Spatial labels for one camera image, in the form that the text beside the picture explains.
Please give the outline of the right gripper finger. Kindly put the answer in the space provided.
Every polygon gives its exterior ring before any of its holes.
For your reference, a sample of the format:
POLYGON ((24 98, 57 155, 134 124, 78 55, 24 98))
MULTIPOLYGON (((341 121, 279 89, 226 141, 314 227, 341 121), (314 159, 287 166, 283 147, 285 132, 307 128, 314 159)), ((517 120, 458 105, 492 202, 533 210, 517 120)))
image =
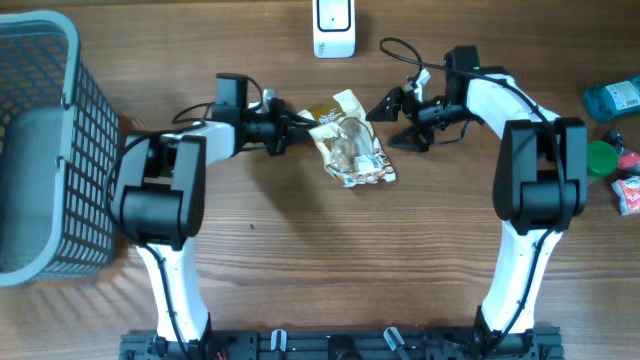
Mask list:
POLYGON ((383 99, 366 115, 369 122, 396 122, 404 102, 405 92, 402 87, 392 88, 383 99))
POLYGON ((393 135, 388 145, 392 148, 408 150, 414 152, 427 152, 431 146, 431 139, 428 134, 415 126, 409 126, 393 135))

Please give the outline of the brown white snack pouch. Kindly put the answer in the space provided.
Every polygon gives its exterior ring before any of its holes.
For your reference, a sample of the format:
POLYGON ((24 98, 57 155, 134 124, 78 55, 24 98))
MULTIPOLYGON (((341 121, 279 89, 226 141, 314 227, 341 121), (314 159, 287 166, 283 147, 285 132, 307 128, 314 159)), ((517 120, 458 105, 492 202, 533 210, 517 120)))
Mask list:
POLYGON ((396 180, 390 158, 352 90, 326 98, 298 115, 315 124, 309 134, 324 169, 343 187, 396 180))

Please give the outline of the blue mouthwash bottle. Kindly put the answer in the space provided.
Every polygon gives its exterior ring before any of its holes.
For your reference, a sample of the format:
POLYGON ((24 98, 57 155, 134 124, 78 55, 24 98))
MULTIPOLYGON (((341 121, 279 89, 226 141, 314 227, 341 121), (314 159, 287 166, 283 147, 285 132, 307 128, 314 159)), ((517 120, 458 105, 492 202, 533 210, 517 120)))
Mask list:
POLYGON ((594 85, 583 93, 583 101, 589 115, 599 123, 638 113, 639 76, 609 85, 594 85))

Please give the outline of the green lid jar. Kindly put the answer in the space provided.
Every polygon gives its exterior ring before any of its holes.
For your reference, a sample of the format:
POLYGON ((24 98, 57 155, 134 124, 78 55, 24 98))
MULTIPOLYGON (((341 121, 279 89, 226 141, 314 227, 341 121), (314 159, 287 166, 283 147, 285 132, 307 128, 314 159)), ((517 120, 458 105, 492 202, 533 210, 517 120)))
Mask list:
POLYGON ((613 173, 618 166, 616 149, 604 141, 593 141, 587 146, 587 175, 601 179, 613 173))

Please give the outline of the black red snack packet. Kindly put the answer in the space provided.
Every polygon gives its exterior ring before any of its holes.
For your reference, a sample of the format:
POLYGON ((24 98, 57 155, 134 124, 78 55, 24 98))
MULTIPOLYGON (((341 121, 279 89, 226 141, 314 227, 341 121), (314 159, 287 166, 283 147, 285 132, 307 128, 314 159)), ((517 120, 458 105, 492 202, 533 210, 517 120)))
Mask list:
POLYGON ((610 128, 601 140, 611 145, 618 155, 618 171, 632 176, 639 175, 639 154, 626 147, 619 131, 610 128))

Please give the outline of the small red white carton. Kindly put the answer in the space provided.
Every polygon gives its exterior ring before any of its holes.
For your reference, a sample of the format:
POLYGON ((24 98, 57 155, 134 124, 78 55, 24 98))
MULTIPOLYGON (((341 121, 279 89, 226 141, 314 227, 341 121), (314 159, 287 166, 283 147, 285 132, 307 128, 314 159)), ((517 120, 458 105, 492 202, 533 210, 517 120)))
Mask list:
POLYGON ((632 176, 625 180, 616 180, 612 189, 619 197, 619 209, 623 216, 635 214, 640 208, 640 180, 632 176))

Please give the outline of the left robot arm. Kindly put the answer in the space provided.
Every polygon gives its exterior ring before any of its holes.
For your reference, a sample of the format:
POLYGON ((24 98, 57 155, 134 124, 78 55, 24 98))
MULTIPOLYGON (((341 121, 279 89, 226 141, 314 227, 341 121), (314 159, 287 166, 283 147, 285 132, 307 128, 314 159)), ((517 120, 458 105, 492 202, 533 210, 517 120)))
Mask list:
POLYGON ((173 128, 128 136, 103 183, 106 214, 136 246, 147 268, 158 324, 122 336, 122 359, 225 359, 200 293, 195 240, 205 210, 206 169, 243 151, 271 156, 304 140, 316 122, 296 114, 272 90, 249 103, 254 79, 219 73, 204 114, 178 113, 173 128))

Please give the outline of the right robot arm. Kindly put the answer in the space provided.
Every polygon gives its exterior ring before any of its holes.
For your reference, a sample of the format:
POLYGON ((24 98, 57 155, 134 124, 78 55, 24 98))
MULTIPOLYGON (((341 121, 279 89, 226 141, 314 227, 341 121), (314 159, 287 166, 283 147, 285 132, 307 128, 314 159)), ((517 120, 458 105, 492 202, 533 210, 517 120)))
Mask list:
POLYGON ((460 123, 487 125, 500 139, 492 187, 501 221, 501 245, 489 292, 479 307, 478 328, 488 354, 533 338, 533 312, 551 252, 587 203, 587 126, 540 106, 500 66, 483 66, 474 46, 446 53, 439 70, 445 92, 423 89, 435 65, 410 59, 418 72, 391 89, 369 111, 371 122, 410 125, 394 135, 393 148, 426 152, 435 132, 460 123))

